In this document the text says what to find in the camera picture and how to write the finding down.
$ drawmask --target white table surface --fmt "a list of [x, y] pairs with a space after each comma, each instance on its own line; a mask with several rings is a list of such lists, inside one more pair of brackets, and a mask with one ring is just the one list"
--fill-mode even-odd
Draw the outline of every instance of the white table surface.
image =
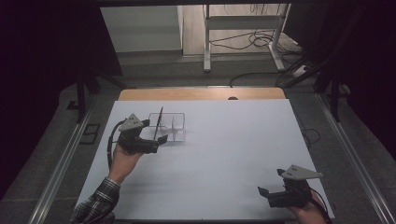
[[[78, 204], [108, 174], [106, 145], [114, 126], [132, 113], [148, 119], [162, 106], [164, 113], [185, 113], [186, 141], [168, 142], [139, 160], [121, 186], [116, 219], [293, 219], [287, 209], [271, 208], [257, 190], [285, 190], [278, 168], [295, 164], [315, 171], [289, 100], [117, 101]], [[308, 183], [334, 217], [319, 179]]]

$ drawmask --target aluminum rail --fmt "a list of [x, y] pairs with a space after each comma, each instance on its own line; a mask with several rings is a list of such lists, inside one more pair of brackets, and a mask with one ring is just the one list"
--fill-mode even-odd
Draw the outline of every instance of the aluminum rail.
[[346, 153], [346, 157], [348, 158], [352, 168], [354, 169], [361, 185], [366, 191], [367, 196], [369, 197], [376, 213], [378, 214], [381, 222], [384, 224], [396, 223], [394, 216], [389, 210], [389, 206], [384, 196], [380, 192], [378, 186], [375, 184], [374, 180], [370, 177], [366, 168], [361, 161], [361, 158], [356, 153], [355, 148], [352, 143], [349, 141], [346, 132], [341, 123], [336, 122], [332, 113], [329, 110], [329, 102], [325, 98], [325, 96], [321, 94], [317, 94], [318, 100], [321, 103], [323, 111], [329, 121], [332, 129], [341, 143], [343, 150]]
[[88, 123], [88, 120], [91, 116], [93, 106], [96, 102], [96, 96], [92, 95], [88, 99], [87, 103], [87, 112], [85, 116], [82, 118], [81, 123], [76, 126], [76, 129], [73, 132], [72, 137], [67, 143], [64, 153], [59, 159], [55, 169], [52, 172], [52, 175], [49, 178], [47, 186], [44, 188], [43, 193], [41, 194], [37, 205], [35, 206], [35, 210], [33, 211], [29, 222], [30, 224], [43, 223], [49, 210], [52, 205], [52, 202], [55, 198], [56, 193], [58, 192], [59, 187], [64, 179], [64, 174], [67, 171], [67, 168], [70, 164], [70, 161], [73, 159], [73, 155], [78, 146], [78, 142], [84, 132], [84, 129]]

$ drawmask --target plaid shirt sleeve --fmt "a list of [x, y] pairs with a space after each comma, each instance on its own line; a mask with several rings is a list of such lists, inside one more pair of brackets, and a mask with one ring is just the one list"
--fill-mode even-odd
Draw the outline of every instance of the plaid shirt sleeve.
[[90, 198], [79, 204], [70, 218], [71, 223], [113, 223], [111, 212], [120, 197], [120, 184], [106, 177]]

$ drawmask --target floor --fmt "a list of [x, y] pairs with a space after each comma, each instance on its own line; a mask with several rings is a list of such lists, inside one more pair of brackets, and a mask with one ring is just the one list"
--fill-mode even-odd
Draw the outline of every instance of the floor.
[[[245, 7], [244, 10], [250, 13], [250, 7]], [[201, 17], [202, 7], [191, 7], [190, 9], [195, 11], [196, 18]], [[213, 13], [224, 13], [225, 10], [228, 13], [234, 13], [231, 6], [218, 6], [216, 10], [213, 9]], [[213, 36], [213, 38], [221, 37], [222, 35]], [[285, 40], [289, 41], [292, 46], [292, 42], [289, 39], [285, 38]], [[244, 46], [248, 42], [240, 42], [240, 44]], [[263, 49], [252, 49], [252, 51], [246, 51], [249, 54], [233, 55], [228, 54], [230, 51], [227, 49], [213, 48], [212, 52], [217, 53], [217, 57], [212, 58], [212, 71], [208, 74], [203, 71], [203, 57], [199, 53], [199, 50], [203, 49], [203, 45], [196, 49], [194, 47], [188, 49], [186, 45], [185, 47], [185, 56], [174, 54], [122, 54], [119, 60], [123, 77], [117, 77], [117, 79], [134, 88], [186, 86], [199, 88], [205, 86], [229, 86], [233, 77], [251, 72], [257, 74], [236, 79], [233, 82], [234, 86], [275, 86], [279, 78], [271, 56], [261, 53]], [[297, 56], [288, 57], [286, 59], [295, 61]], [[92, 113], [87, 123], [100, 124], [98, 136], [94, 140], [89, 135], [83, 135], [79, 140], [80, 144], [77, 145], [76, 152], [68, 165], [61, 185], [55, 191], [53, 202], [47, 207], [48, 213], [44, 215], [44, 223], [68, 223], [79, 192], [91, 168], [91, 162], [102, 138], [111, 107], [120, 94], [120, 88], [116, 85], [101, 78], [98, 78], [98, 81], [102, 88], [100, 93], [94, 95], [87, 93], [89, 102], [91, 99], [93, 102]], [[342, 144], [327, 120], [318, 96], [312, 90], [314, 81], [315, 78], [312, 77], [293, 88], [284, 89], [284, 92], [287, 98], [290, 99], [296, 118], [301, 126], [302, 134], [306, 136], [307, 150], [317, 170], [324, 174], [324, 178], [321, 181], [331, 202], [329, 206], [332, 207], [335, 213], [336, 219], [334, 223], [383, 223], [373, 207], [372, 200], [362, 186], [361, 180], [355, 173]], [[76, 100], [75, 85], [62, 91], [58, 109], [47, 131], [38, 143], [30, 160], [25, 164], [18, 178], [7, 192], [7, 195], [0, 202], [0, 222], [26, 223], [33, 211], [35, 211], [43, 189], [47, 186], [58, 160], [63, 155], [70, 138], [77, 128], [78, 112], [73, 109], [67, 109], [69, 103]], [[346, 99], [340, 99], [339, 105], [341, 124], [346, 131], [346, 135], [356, 149], [369, 176], [374, 180], [381, 194], [386, 199], [391, 213], [395, 214], [395, 160], [370, 130], [356, 117], [348, 106]], [[81, 144], [91, 140], [93, 142], [90, 144]]]

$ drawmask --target hand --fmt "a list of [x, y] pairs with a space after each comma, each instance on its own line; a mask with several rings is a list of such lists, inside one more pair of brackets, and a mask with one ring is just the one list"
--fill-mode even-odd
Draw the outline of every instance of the hand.
[[[323, 206], [323, 203], [320, 201], [318, 195], [313, 190], [311, 190], [311, 193], [312, 198], [314, 198], [315, 201]], [[288, 209], [296, 216], [297, 221], [300, 224], [326, 224], [324, 217], [317, 209], [317, 207], [314, 206], [312, 203], [308, 203], [304, 208], [289, 207]]]
[[121, 184], [125, 177], [132, 172], [142, 155], [143, 153], [130, 154], [123, 150], [119, 144], [116, 144], [108, 178]]

